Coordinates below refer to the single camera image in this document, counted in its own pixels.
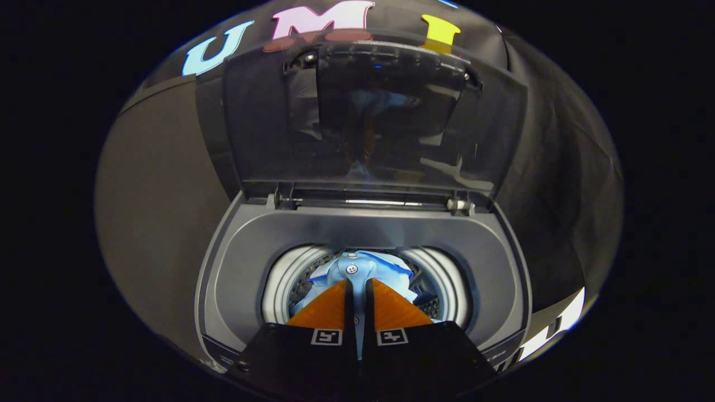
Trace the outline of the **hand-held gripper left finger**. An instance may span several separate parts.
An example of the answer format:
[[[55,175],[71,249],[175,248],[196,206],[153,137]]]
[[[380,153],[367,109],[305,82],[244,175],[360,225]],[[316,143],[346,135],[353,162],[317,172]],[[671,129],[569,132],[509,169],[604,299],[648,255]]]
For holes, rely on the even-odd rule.
[[[288,323],[264,323],[234,363],[232,379],[270,401],[357,400],[350,280],[330,286]]]

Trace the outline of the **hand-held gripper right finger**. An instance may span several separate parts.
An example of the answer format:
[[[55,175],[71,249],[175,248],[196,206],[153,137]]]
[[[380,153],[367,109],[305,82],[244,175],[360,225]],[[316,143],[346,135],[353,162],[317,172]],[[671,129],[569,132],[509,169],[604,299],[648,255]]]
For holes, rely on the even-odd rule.
[[[362,341],[367,401],[454,401],[497,372],[454,321],[435,323],[382,281],[366,283]]]

